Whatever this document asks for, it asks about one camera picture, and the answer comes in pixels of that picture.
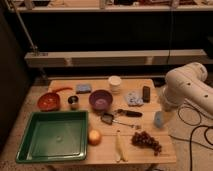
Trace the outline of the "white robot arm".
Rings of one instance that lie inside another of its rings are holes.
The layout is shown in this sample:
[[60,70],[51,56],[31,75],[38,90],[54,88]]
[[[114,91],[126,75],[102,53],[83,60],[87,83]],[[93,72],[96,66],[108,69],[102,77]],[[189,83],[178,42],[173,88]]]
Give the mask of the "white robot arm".
[[198,62],[170,70],[159,97],[163,110],[177,109],[188,99],[213,115],[213,88],[205,84],[207,76],[206,67]]

